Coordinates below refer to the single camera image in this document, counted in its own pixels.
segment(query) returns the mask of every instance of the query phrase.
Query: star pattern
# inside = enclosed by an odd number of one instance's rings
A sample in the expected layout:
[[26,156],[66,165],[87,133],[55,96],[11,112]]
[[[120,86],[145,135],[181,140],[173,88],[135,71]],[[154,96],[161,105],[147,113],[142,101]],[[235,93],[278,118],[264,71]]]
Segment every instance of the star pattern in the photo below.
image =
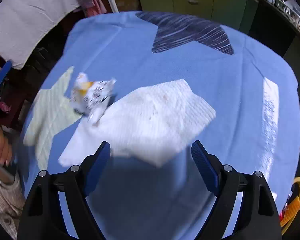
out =
[[40,170],[47,169],[53,137],[76,122],[81,115],[74,112],[70,99],[64,97],[74,67],[70,67],[51,89],[39,90],[33,117],[27,128],[23,144],[35,147]]
[[192,15],[138,12],[136,16],[158,26],[152,52],[158,53],[197,41],[226,54],[234,53],[226,32],[217,23]]

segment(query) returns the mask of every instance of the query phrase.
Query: blue gripper pad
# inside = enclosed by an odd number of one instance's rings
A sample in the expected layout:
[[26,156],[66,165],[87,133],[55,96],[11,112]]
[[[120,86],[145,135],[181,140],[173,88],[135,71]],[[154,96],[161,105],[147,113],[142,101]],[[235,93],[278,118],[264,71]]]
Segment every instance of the blue gripper pad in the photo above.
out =
[[99,155],[95,160],[94,164],[89,170],[89,173],[86,176],[86,183],[84,185],[83,193],[88,196],[91,192],[93,192],[97,186],[101,173],[106,166],[108,159],[110,158],[110,144],[105,142],[104,147],[99,147],[98,151]]
[[208,159],[208,153],[200,141],[195,141],[191,146],[191,155],[197,165],[199,173],[206,184],[208,191],[215,196],[219,193],[219,176]]

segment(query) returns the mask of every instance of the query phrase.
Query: light green star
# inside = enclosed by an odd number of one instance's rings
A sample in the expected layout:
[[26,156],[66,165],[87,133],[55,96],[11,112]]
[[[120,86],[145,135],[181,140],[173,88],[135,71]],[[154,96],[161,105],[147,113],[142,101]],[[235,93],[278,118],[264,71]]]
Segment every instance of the light green star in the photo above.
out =
[[70,67],[51,89],[40,89],[34,100],[33,117],[23,144],[35,146],[40,170],[47,169],[53,137],[76,122],[81,115],[74,112],[70,99],[63,96],[74,67]]

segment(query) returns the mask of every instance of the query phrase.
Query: silver screw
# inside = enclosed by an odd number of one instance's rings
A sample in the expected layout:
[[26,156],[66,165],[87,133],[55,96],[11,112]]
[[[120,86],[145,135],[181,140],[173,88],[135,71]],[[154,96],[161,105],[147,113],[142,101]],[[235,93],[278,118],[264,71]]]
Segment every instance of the silver screw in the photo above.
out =
[[223,166],[223,169],[224,169],[225,171],[227,171],[227,172],[232,171],[232,167],[231,167],[230,165],[225,165],[225,166]]
[[261,178],[261,177],[262,177],[262,172],[261,172],[261,171],[256,171],[256,176],[257,176],[258,178]]
[[40,176],[40,177],[44,177],[44,176],[46,176],[46,174],[47,174],[46,171],[40,171],[40,172],[39,172],[39,176]]
[[73,165],[70,170],[75,172],[75,171],[78,171],[80,169],[80,167],[78,165]]

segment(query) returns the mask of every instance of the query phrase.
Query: human hand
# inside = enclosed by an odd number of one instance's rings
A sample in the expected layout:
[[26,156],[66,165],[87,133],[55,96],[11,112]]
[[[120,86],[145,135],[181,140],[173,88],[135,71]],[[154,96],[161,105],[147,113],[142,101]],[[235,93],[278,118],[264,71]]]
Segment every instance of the human hand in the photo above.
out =
[[8,142],[8,139],[3,135],[3,131],[0,126],[0,165],[9,165],[12,159],[12,147]]

